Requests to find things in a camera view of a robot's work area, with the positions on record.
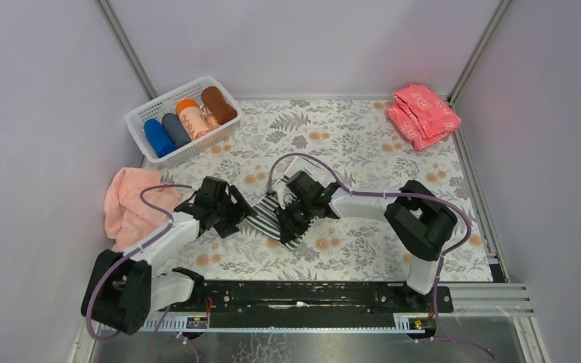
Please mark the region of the green white striped towel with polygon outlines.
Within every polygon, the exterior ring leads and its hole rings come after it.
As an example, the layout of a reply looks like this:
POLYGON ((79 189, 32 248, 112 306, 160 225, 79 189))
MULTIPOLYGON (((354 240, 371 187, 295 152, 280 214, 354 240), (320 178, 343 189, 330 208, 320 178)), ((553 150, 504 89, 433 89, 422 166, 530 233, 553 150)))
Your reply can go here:
POLYGON ((291 192, 286 186, 288 180, 299 171, 307 172, 314 180, 326 187, 332 181, 332 175, 322 166, 305 157, 295 156, 284 171, 282 177, 272 183, 266 194, 253 205, 255 214, 247 217, 246 221, 257 231, 279 242, 282 246, 294 251, 300 245, 301 239, 283 244, 280 241, 280 226, 275 210, 284 206, 291 199, 291 192))

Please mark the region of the brown towel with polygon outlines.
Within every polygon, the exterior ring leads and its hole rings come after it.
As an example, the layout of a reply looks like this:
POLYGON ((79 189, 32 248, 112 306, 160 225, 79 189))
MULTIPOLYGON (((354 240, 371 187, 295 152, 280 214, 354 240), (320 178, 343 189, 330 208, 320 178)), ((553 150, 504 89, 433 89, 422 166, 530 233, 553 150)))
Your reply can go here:
POLYGON ((227 102, 221 91, 215 86, 205 88, 201 93, 201 99, 221 126, 238 116, 236 109, 227 102))

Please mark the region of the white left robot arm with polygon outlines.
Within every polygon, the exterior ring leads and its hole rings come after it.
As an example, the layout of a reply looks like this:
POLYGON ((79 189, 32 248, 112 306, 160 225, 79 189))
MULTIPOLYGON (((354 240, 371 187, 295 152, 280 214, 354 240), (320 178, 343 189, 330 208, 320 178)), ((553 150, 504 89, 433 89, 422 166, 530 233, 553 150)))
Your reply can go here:
POLYGON ((94 263, 81 314, 90 337, 98 342, 139 331, 149 315, 175 304, 211 309, 204 277, 187 268, 159 274, 157 269, 177 250, 213 229, 220 237, 238 232, 253 207, 234 185, 207 176, 201 186, 170 212, 150 202, 142 190, 140 201, 164 214, 163 224, 135 246, 104 250, 94 263))

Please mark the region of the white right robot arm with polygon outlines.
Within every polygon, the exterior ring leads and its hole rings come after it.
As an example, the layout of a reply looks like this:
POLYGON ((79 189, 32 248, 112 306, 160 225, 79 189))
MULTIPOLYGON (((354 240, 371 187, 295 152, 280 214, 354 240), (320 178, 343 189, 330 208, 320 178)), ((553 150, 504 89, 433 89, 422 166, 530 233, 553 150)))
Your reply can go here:
POLYGON ((300 239, 316 219, 387 222, 412 255, 405 285, 419 295, 433 290, 442 248, 458 222, 454 212, 417 181, 408 181, 395 194, 349 191, 335 181, 325 184, 307 171, 298 171, 278 196, 275 216, 283 243, 300 239))

